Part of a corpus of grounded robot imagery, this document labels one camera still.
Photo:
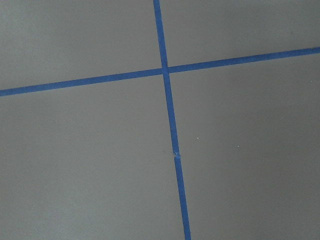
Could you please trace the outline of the brown paper table cover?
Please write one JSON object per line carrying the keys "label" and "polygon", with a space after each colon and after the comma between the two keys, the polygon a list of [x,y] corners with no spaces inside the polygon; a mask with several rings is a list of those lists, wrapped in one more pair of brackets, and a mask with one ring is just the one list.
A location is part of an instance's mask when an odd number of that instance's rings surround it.
{"label": "brown paper table cover", "polygon": [[3,240],[317,240],[317,0],[3,0]]}

